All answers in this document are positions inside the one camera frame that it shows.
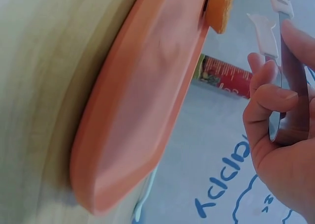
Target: red package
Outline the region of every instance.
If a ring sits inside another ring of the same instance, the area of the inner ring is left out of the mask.
[[[250,98],[252,73],[218,59],[202,54],[193,78],[239,96]]]

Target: orange sponge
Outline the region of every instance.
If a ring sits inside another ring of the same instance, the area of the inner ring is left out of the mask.
[[[215,32],[225,32],[232,9],[232,3],[233,0],[209,0],[205,21]]]

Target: wooden table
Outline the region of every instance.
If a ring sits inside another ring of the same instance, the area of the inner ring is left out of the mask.
[[[143,184],[104,218],[69,186],[72,141],[135,0],[0,0],[0,223],[127,224]]]

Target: finger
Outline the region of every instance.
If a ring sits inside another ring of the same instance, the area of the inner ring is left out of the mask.
[[[315,90],[308,85],[309,102],[310,102],[310,133],[309,138],[315,137]]]
[[[251,79],[250,90],[251,97],[256,90],[265,84],[271,84],[275,81],[278,74],[278,67],[275,61],[268,61]]]
[[[315,70],[315,39],[285,20],[282,37],[290,51],[304,64]]]
[[[247,57],[247,60],[250,64],[253,74],[256,74],[265,64],[264,57],[258,53],[250,53]]]
[[[269,138],[272,111],[287,112],[298,102],[296,92],[267,84],[259,87],[243,113],[243,122],[251,147],[252,161],[259,170],[261,161],[277,146]]]
[[[307,88],[309,92],[309,102],[311,102],[313,98],[315,98],[315,89],[309,84],[307,84]]]

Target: orange cutting board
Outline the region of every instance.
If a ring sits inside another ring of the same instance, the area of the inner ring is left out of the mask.
[[[161,159],[206,38],[205,0],[137,0],[74,141],[77,200],[104,214]]]

